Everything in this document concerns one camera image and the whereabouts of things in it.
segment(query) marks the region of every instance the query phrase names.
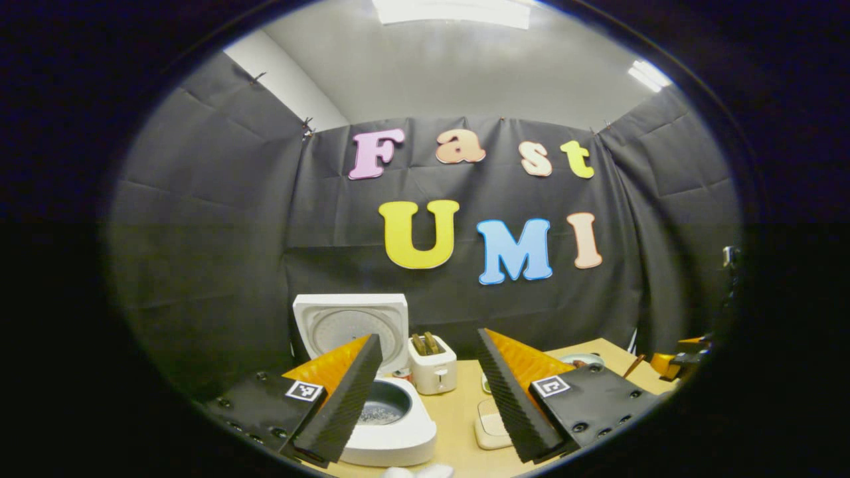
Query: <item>white wall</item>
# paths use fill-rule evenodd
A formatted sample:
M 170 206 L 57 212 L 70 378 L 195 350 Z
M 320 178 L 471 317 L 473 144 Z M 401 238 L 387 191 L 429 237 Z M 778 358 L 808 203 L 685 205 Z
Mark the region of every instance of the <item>white wall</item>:
M 255 31 L 224 52 L 253 77 L 265 71 L 259 79 L 260 84 L 301 119 L 314 118 L 309 126 L 316 131 L 350 124 L 298 63 L 265 31 Z

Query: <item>white toaster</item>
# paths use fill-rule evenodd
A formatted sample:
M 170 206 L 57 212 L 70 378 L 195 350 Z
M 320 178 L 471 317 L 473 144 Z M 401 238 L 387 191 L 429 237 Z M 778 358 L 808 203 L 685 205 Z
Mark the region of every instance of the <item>white toaster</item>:
M 445 393 L 457 387 L 457 355 L 443 339 L 436 335 L 433 339 L 437 342 L 440 352 L 430 356 L 419 355 L 413 346 L 413 340 L 407 339 L 413 385 L 422 395 Z

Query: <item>table surface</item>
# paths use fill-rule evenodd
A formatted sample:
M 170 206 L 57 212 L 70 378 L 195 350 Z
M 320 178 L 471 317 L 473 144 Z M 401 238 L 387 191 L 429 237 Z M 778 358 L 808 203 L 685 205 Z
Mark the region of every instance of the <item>table surface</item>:
M 605 339 L 596 339 L 584 344 L 572 345 L 563 349 L 550 350 L 548 355 L 559 358 L 568 354 L 598 353 L 605 366 L 620 375 L 637 359 L 620 347 Z M 519 461 L 513 446 L 498 450 L 483 450 L 475 440 L 473 424 L 478 419 L 478 404 L 489 400 L 492 395 L 481 388 L 481 366 L 477 360 L 457 361 L 457 388 L 443 395 L 420 395 L 428 415 L 437 424 L 437 444 L 431 461 L 417 466 L 406 467 L 416 472 L 431 464 L 448 464 L 455 469 L 457 478 L 487 476 L 492 478 L 522 475 L 549 461 L 533 464 Z M 646 361 L 641 363 L 628 376 L 627 380 L 656 395 L 673 390 L 675 382 L 659 379 L 659 374 Z M 386 469 L 359 466 L 344 462 L 331 463 L 327 469 L 314 467 L 325 473 L 346 477 L 378 477 Z

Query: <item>blue letter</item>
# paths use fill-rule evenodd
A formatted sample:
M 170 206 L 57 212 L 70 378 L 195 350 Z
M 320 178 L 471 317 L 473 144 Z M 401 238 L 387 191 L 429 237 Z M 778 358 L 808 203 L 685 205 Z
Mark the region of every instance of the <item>blue letter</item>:
M 523 277 L 529 281 L 546 279 L 552 275 L 546 247 L 549 221 L 529 219 L 519 242 L 513 240 L 511 231 L 500 220 L 479 222 L 476 229 L 484 236 L 484 274 L 479 277 L 479 282 L 485 286 L 500 284 L 505 280 L 505 275 L 499 270 L 499 259 L 514 281 L 519 278 L 526 258 L 528 267 Z

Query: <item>black fabric backdrop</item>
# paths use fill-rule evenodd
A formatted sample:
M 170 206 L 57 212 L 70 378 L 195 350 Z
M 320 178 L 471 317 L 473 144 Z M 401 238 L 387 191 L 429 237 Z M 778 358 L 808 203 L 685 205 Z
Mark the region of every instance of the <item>black fabric backdrop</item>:
M 738 205 L 723 156 L 674 88 L 595 135 L 497 117 L 400 118 L 319 132 L 220 54 L 148 121 L 116 188 L 109 243 L 117 297 L 166 375 L 200 399 L 243 373 L 304 361 L 292 301 L 300 293 L 404 293 L 412 332 L 441 336 L 473 358 L 475 329 L 540 349 L 604 337 L 668 351 L 703 333 L 720 302 L 721 249 L 738 238 Z M 405 130 L 381 177 L 350 180 L 358 133 Z M 474 131 L 487 157 L 443 164 L 436 137 Z M 591 179 L 559 147 L 590 151 Z M 549 177 L 528 175 L 519 143 L 542 143 Z M 432 270 L 392 263 L 384 202 L 419 206 L 413 240 L 434 244 L 429 201 L 459 202 L 455 248 Z M 576 269 L 571 213 L 593 213 L 603 263 Z M 549 220 L 551 277 L 484 286 L 478 222 L 519 239 Z

